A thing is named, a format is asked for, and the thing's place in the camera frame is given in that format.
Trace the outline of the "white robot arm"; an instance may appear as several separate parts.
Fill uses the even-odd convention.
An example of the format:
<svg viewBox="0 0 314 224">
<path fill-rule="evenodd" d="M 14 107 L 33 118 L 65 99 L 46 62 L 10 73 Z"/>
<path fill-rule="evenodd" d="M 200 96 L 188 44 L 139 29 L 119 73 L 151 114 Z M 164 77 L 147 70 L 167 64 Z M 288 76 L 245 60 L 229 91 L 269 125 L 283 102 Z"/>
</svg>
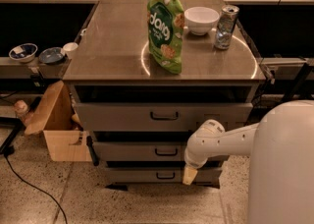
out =
<svg viewBox="0 0 314 224">
<path fill-rule="evenodd" d="M 187 141 L 183 183 L 218 155 L 250 158 L 248 224 L 314 224 L 314 101 L 295 100 L 226 131 L 205 121 Z"/>
</svg>

